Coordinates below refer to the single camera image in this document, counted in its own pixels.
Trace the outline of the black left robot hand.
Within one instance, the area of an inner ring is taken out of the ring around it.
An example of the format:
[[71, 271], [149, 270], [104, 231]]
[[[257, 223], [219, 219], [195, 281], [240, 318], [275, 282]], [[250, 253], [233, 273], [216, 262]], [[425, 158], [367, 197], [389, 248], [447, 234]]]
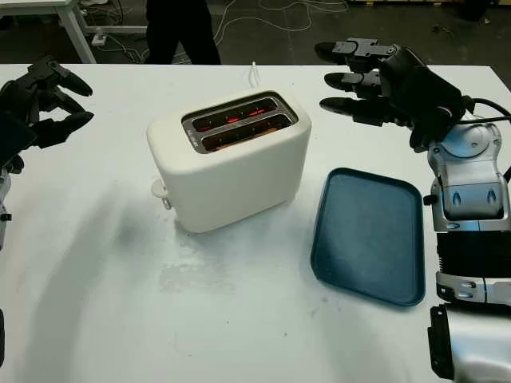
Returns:
[[19, 174], [20, 152], [61, 144], [93, 118], [63, 90], [83, 97], [92, 88], [77, 74], [46, 56], [30, 65], [23, 76], [1, 87], [1, 168]]

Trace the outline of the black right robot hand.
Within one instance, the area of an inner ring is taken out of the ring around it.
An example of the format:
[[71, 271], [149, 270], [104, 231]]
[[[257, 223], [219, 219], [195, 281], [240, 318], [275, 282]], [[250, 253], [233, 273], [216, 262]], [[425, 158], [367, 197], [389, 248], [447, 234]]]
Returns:
[[429, 80], [439, 81], [413, 51], [395, 44], [381, 45], [374, 38], [325, 41], [315, 44], [314, 50], [320, 59], [349, 69], [326, 74], [325, 83], [357, 96], [327, 97], [319, 102], [321, 108], [360, 124], [406, 127], [415, 152], [427, 151], [432, 141], [440, 139], [438, 132], [427, 129], [449, 114], [427, 116], [434, 104], [419, 91]]

